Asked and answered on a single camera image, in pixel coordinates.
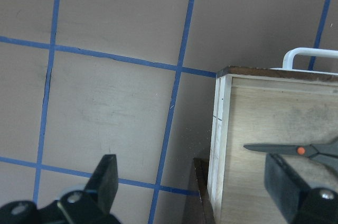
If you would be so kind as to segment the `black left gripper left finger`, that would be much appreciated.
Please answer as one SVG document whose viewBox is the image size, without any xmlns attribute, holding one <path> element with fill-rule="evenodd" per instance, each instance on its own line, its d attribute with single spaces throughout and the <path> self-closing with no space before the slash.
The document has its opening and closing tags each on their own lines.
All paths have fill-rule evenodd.
<svg viewBox="0 0 338 224">
<path fill-rule="evenodd" d="M 57 206 L 67 223 L 118 223 L 110 213 L 117 190 L 116 155 L 104 155 L 84 188 L 64 194 Z"/>
</svg>

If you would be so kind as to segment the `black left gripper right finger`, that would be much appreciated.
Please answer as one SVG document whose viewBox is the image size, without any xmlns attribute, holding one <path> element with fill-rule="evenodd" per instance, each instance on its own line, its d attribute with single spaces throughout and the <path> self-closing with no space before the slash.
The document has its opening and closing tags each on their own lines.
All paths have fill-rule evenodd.
<svg viewBox="0 0 338 224">
<path fill-rule="evenodd" d="M 337 223 L 337 192 L 310 186 L 278 154 L 266 155 L 264 186 L 287 223 Z"/>
</svg>

